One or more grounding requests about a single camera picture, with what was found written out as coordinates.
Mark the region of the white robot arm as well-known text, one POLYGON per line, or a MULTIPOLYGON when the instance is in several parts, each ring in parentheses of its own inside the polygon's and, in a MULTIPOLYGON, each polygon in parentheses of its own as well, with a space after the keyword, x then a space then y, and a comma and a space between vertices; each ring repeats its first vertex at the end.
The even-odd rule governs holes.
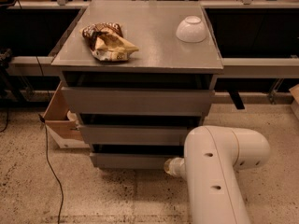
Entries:
POLYGON ((256 131, 200 126, 188 133, 184 156, 167 160, 164 170, 187 181, 193 224, 250 224, 235 171, 269 157, 270 145, 256 131))

